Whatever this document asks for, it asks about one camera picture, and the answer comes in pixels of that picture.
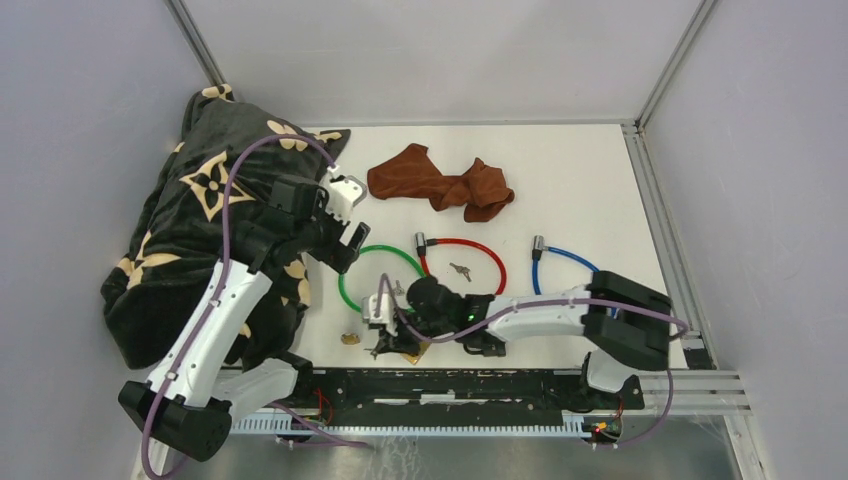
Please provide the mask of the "red cable lock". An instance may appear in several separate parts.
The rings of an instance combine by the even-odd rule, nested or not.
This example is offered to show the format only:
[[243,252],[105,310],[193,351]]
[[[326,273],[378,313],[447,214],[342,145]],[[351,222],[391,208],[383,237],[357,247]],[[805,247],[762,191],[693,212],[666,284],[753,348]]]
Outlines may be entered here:
[[428,249],[430,247],[440,246],[440,245],[450,245],[450,246],[462,246],[465,248],[470,248],[476,251],[479,251],[485,254],[490,260],[492,260],[495,266],[498,269],[499,273],[499,282],[497,288],[495,290],[496,295],[501,295],[505,292],[506,286],[508,283],[508,273],[506,269],[506,265],[501,259],[501,257],[495,253],[491,248],[486,245],[483,245],[480,242],[473,241],[465,238],[456,238],[456,237],[427,237],[423,232],[416,232],[413,234],[413,242],[416,250],[416,254],[418,256],[419,264],[424,274],[427,276],[431,276],[431,271],[427,262],[427,254]]

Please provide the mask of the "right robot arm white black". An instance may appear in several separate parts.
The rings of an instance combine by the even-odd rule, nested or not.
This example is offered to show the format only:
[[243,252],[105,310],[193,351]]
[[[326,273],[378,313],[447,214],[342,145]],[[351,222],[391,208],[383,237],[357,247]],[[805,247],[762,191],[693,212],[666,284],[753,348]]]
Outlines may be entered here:
[[528,338],[584,338],[595,349],[577,392],[591,408],[606,406],[636,373],[667,370],[670,344],[685,330],[672,317],[667,295],[605,270],[586,285],[524,297],[461,295],[425,276],[410,285],[405,305],[383,275],[360,308],[363,322],[378,333],[373,356],[417,355],[424,344],[457,342],[482,353]]

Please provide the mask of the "blue cable lock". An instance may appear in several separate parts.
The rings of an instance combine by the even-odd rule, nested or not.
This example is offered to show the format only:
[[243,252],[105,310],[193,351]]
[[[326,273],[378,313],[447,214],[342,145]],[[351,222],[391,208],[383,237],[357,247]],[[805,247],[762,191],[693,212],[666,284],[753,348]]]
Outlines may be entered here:
[[549,246],[545,243],[544,237],[542,235],[535,235],[532,240],[532,248],[531,248],[531,281],[532,288],[535,295],[541,295],[541,284],[539,278],[539,270],[540,263],[542,260],[542,256],[545,252],[552,253],[554,255],[559,255],[564,258],[568,258],[584,267],[586,267],[592,273],[599,272],[600,269],[594,265],[589,260],[584,257],[572,253],[570,251],[564,250],[562,248]]

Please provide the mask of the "green cable lock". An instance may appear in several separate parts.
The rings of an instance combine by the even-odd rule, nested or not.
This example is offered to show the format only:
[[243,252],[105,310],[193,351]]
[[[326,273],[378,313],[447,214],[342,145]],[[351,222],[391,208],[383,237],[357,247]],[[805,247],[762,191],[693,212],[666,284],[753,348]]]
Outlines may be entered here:
[[[384,244],[375,244],[362,247],[360,249],[360,258],[362,258],[365,254],[374,253],[374,252],[382,252],[389,253],[395,255],[405,261],[412,269],[416,272],[419,278],[424,278],[426,273],[419,262],[414,259],[410,254],[401,250],[400,248],[384,245]],[[342,301],[354,312],[360,313],[361,307],[358,303],[356,303],[353,298],[348,294],[346,290],[345,284],[346,276],[344,274],[339,274],[337,279],[337,289]]]

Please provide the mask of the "black padlock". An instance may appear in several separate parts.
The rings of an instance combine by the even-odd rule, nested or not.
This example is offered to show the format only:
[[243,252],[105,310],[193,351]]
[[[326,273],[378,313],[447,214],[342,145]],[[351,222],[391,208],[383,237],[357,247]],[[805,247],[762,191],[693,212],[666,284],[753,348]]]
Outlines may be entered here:
[[480,346],[480,354],[484,357],[505,357],[506,344],[504,342],[484,342]]

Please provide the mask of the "small brass padlock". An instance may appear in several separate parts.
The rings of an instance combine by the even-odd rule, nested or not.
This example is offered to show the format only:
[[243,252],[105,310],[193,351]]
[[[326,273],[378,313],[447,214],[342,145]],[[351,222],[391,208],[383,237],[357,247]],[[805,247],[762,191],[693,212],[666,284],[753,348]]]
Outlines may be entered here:
[[343,345],[353,346],[361,343],[361,339],[358,334],[355,333],[344,333],[340,336],[340,341]]

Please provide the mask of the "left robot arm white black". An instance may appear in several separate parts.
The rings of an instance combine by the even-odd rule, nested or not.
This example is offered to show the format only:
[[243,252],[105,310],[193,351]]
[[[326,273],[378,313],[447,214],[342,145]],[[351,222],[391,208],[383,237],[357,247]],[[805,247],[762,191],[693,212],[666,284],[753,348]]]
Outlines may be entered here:
[[353,176],[330,173],[321,182],[282,175],[253,219],[223,229],[221,258],[173,347],[145,382],[128,381],[118,401],[142,430],[196,461],[212,458],[232,426],[277,400],[306,405],[314,381],[301,371],[308,362],[274,353],[228,380],[218,377],[241,327],[303,253],[339,274],[358,258],[370,228],[359,223],[348,243],[341,238],[355,206],[367,196]]

